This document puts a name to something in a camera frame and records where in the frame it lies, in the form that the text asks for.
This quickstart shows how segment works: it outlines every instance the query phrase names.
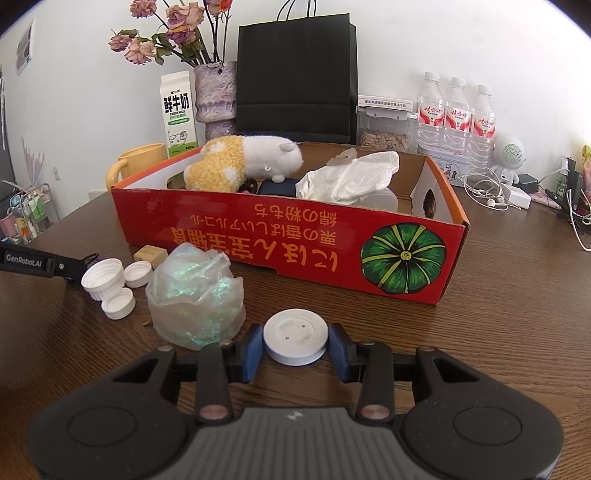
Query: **picture on wall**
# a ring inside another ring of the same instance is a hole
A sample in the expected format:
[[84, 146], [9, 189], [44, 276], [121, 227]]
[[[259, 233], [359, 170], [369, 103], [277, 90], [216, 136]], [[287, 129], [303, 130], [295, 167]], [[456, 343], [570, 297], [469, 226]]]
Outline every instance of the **picture on wall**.
[[20, 75], [27, 64], [31, 61], [31, 50], [33, 49], [33, 25], [30, 23], [17, 46], [17, 74]]

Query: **wooden tabletop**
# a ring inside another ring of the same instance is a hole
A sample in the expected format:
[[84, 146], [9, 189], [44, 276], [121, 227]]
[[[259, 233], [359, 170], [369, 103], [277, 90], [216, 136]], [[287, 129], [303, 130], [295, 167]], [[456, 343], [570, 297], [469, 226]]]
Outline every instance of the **wooden tabletop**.
[[[234, 263], [244, 278], [247, 320], [263, 323], [289, 308], [342, 323], [354, 340], [377, 339], [412, 353], [436, 345], [538, 400], [560, 419], [565, 446], [553, 478], [591, 478], [591, 256], [571, 227], [540, 205], [492, 212], [458, 193], [472, 230], [441, 303], [429, 307], [275, 275]], [[583, 237], [591, 245], [591, 238]], [[110, 195], [43, 233], [34, 248], [81, 258], [92, 252], [132, 261]], [[81, 287], [62, 278], [0, 272], [0, 478], [37, 478], [24, 449], [29, 419], [47, 403], [164, 342], [151, 327], [142, 290], [137, 307], [112, 322]], [[360, 386], [339, 384], [326, 359], [284, 367], [264, 358], [251, 385], [232, 385], [245, 405], [356, 403]], [[179, 407], [191, 411], [194, 389]], [[395, 391], [408, 410], [408, 385]]]

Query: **water bottle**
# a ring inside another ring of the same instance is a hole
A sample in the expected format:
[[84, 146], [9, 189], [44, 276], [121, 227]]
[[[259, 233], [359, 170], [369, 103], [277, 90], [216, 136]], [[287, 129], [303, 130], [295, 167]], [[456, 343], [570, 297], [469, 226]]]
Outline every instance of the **water bottle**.
[[494, 136], [495, 108], [491, 102], [491, 89], [486, 85], [479, 85], [466, 152], [475, 166], [488, 165]]
[[443, 94], [439, 88], [439, 75], [425, 72], [425, 83], [417, 95], [417, 142], [423, 147], [436, 147], [443, 127]]
[[469, 131], [470, 105], [466, 98], [466, 81], [454, 77], [452, 91], [446, 101], [442, 147], [464, 154]]

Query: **stuffed animal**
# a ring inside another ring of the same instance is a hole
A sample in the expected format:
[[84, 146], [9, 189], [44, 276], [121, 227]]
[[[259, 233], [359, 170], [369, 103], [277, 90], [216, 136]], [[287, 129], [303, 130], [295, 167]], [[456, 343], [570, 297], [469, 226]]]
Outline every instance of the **stuffed animal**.
[[184, 171], [188, 190], [236, 192], [246, 179], [281, 183], [303, 163], [299, 147], [281, 137], [214, 138], [201, 150], [202, 159]]

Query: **purple vase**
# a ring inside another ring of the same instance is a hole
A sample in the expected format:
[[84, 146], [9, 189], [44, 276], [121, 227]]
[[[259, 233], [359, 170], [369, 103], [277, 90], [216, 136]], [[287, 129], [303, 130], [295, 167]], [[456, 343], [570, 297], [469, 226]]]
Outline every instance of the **purple vase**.
[[205, 124], [205, 139], [236, 132], [236, 62], [199, 65], [195, 73], [195, 119]]

